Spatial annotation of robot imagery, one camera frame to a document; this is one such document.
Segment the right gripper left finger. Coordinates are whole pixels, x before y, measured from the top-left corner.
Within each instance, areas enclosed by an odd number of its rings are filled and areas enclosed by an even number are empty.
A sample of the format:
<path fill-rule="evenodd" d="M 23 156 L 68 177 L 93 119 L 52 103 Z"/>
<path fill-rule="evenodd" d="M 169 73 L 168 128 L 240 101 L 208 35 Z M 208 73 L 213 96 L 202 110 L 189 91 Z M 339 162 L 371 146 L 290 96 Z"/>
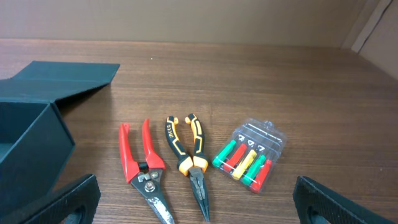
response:
<path fill-rule="evenodd" d="M 94 174 L 1 217 L 1 223 L 92 223 L 101 197 Z"/>

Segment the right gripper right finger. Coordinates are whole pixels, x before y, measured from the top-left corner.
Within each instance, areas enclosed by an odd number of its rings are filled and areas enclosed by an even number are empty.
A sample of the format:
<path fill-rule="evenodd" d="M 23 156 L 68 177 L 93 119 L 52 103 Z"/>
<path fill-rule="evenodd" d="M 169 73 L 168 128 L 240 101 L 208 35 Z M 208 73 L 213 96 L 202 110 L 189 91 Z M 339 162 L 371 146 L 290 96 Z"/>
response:
<path fill-rule="evenodd" d="M 301 224 L 391 223 L 307 176 L 297 177 L 293 200 Z"/>

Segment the clear case coloured screwdrivers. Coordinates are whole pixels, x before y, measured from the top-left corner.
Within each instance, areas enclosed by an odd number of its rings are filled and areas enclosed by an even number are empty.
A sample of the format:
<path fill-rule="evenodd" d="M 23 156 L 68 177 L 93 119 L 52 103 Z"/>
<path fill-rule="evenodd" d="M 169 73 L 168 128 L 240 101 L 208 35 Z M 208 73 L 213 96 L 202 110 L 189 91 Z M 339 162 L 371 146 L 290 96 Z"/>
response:
<path fill-rule="evenodd" d="M 211 164 L 252 193 L 260 194 L 286 142 L 287 136 L 271 121 L 249 118 L 233 131 Z"/>

